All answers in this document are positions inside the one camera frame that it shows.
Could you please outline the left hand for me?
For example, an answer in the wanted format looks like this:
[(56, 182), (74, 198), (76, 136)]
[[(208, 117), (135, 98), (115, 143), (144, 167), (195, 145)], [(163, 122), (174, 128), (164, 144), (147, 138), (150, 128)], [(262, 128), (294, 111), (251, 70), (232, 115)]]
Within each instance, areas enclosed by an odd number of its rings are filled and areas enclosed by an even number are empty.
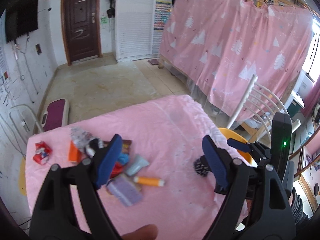
[(131, 233), (122, 235), (123, 240), (155, 240), (158, 236), (158, 228), (154, 224), (145, 225)]

